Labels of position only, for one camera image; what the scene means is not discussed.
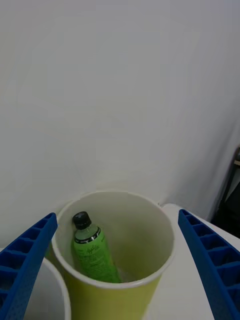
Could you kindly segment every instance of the white paper cup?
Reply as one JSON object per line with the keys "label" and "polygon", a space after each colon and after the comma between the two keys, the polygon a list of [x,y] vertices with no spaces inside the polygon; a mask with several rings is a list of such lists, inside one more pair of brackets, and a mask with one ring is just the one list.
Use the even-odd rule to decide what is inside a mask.
{"label": "white paper cup", "polygon": [[[96,281],[76,268],[72,217],[86,211],[103,228],[120,275],[129,282]],[[63,266],[73,320],[139,320],[175,253],[175,231],[161,208],[137,194],[88,193],[58,215],[52,247]]]}
{"label": "white paper cup", "polygon": [[71,320],[71,306],[62,276],[51,262],[43,259],[24,320]]}

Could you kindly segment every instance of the white backdrop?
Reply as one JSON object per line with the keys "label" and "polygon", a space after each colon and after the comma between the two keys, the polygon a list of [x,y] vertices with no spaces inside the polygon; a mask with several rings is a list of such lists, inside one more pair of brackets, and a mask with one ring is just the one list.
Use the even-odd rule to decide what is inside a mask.
{"label": "white backdrop", "polygon": [[0,246],[102,189],[203,218],[240,143],[238,0],[0,2]]}

